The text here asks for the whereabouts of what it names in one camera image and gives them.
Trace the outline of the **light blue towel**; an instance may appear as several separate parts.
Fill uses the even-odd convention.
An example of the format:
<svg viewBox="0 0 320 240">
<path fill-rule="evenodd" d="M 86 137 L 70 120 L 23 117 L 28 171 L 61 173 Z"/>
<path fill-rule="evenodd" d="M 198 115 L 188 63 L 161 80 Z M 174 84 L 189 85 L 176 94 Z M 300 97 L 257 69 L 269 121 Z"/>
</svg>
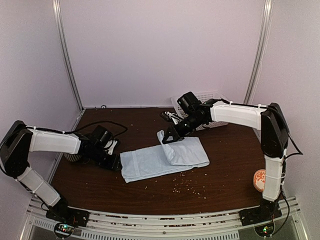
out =
<svg viewBox="0 0 320 240">
<path fill-rule="evenodd" d="M 126 183 L 202 168 L 210 160 L 198 137 L 145 147 L 120 154 Z"/>
</svg>

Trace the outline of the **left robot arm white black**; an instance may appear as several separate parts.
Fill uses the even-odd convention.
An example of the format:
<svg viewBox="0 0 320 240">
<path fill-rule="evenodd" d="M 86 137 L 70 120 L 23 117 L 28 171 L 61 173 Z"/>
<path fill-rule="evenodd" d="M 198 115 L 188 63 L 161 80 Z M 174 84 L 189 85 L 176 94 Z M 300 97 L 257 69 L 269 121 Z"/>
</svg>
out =
<svg viewBox="0 0 320 240">
<path fill-rule="evenodd" d="M 121 170 L 120 156 L 114 152 L 118 141 L 101 122 L 96 122 L 95 126 L 91 133 L 82 134 L 80 130 L 62 131 L 15 121 L 0 142 L 4 174 L 37 196 L 61 222 L 69 221 L 72 211 L 68 202 L 36 172 L 29 158 L 65 154 L 70 158 L 91 160 L 102 169 Z"/>
</svg>

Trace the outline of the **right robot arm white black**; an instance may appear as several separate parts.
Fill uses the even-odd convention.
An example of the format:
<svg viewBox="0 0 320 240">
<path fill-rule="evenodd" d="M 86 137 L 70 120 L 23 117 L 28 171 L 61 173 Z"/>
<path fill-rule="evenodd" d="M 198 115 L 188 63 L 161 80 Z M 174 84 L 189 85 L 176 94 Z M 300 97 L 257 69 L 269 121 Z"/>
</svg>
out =
<svg viewBox="0 0 320 240">
<path fill-rule="evenodd" d="M 162 140 L 167 147 L 199 137 L 211 160 L 212 175 L 204 184 L 200 207 L 230 210 L 262 204 L 256 210 L 259 220 L 275 212 L 273 204 L 281 196 L 286 175 L 288 144 L 293 141 L 277 103 L 248 105 L 223 98 L 200 101 L 192 92 L 177 100 L 185 112 L 181 118 L 164 112 L 170 122 Z"/>
</svg>

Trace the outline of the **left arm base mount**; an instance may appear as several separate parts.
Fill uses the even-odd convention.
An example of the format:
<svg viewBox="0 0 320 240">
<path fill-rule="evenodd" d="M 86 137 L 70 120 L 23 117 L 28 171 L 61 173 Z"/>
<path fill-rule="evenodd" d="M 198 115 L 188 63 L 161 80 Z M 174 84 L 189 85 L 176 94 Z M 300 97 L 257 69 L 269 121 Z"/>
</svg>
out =
<svg viewBox="0 0 320 240">
<path fill-rule="evenodd" d="M 69 207 L 69 203 L 60 199 L 54 206 L 49 206 L 45 217 L 67 223 L 74 227 L 86 227 L 90 213 L 86 210 Z"/>
</svg>

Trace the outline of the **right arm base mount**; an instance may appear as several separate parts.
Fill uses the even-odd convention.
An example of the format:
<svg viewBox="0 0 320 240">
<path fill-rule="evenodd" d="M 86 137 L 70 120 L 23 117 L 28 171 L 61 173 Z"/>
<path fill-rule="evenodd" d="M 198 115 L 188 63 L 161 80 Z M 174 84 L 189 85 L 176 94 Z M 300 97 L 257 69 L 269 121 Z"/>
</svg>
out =
<svg viewBox="0 0 320 240">
<path fill-rule="evenodd" d="M 265 199 L 261 200 L 259 206 L 242 209 L 238 214 L 242 226 L 268 222 L 282 216 L 278 201 L 268 201 Z"/>
</svg>

